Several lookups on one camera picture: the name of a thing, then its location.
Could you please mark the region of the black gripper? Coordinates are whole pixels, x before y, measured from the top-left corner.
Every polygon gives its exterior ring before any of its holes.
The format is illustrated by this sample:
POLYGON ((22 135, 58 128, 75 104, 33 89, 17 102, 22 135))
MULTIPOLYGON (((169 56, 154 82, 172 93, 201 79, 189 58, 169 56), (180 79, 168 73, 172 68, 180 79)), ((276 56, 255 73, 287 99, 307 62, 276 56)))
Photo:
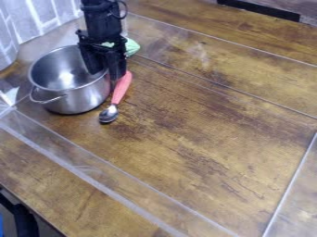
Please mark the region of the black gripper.
POLYGON ((78 30, 81 55, 91 74, 105 70, 104 58, 98 51, 112 51, 108 56, 110 79, 117 81, 126 75, 126 38, 122 36, 122 20, 128 15, 124 1, 82 1, 86 30, 78 30), (102 43, 114 43, 113 47, 102 43))

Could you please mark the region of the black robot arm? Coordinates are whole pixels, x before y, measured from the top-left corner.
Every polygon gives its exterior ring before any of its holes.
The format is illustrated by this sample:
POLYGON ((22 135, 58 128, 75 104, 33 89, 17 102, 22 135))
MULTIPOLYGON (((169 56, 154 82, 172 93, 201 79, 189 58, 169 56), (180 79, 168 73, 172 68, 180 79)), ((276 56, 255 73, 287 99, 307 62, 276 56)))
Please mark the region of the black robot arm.
POLYGON ((122 20, 128 12, 121 15, 120 5, 128 8, 124 0, 81 0, 87 29, 75 32, 89 72, 108 70, 113 81, 126 74, 128 39, 122 35, 122 20))

